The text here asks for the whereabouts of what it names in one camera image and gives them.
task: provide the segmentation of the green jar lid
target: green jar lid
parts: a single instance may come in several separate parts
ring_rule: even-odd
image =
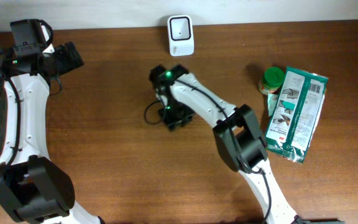
[[[262,81],[270,88],[278,88],[281,86],[281,84],[283,84],[284,77],[284,72],[281,69],[277,67],[271,67],[266,70]]]

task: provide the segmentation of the white wall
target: white wall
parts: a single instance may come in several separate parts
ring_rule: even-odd
[[[174,14],[194,25],[358,19],[358,0],[0,0],[0,30],[25,18],[53,29],[163,26]]]

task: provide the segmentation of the brown wooden surface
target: brown wooden surface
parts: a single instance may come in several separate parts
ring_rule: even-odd
[[[196,26],[194,33],[195,53],[171,57],[164,27],[55,32],[55,45],[74,41],[85,61],[62,76],[64,90],[48,99],[46,117],[51,160],[70,175],[77,201],[106,223],[260,220],[251,189],[220,159],[201,118],[174,132],[143,122],[155,100],[149,70],[181,63],[221,98],[253,107],[265,128],[257,83],[266,68],[288,65],[329,82],[305,163],[269,154],[277,182],[303,218],[358,223],[358,21]],[[0,34],[0,44],[10,46],[11,34]],[[0,223],[12,223],[1,207]]]

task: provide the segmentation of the small jar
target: small jar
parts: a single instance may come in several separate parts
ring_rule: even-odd
[[[263,79],[259,82],[259,91],[265,95],[275,93],[283,84],[284,78],[285,74],[281,69],[277,67],[268,68]]]

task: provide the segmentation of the barcode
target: barcode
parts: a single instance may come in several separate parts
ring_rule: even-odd
[[[313,91],[315,93],[320,93],[320,88],[321,88],[321,86],[319,86],[317,84],[310,84],[310,86],[309,86],[309,90]]]

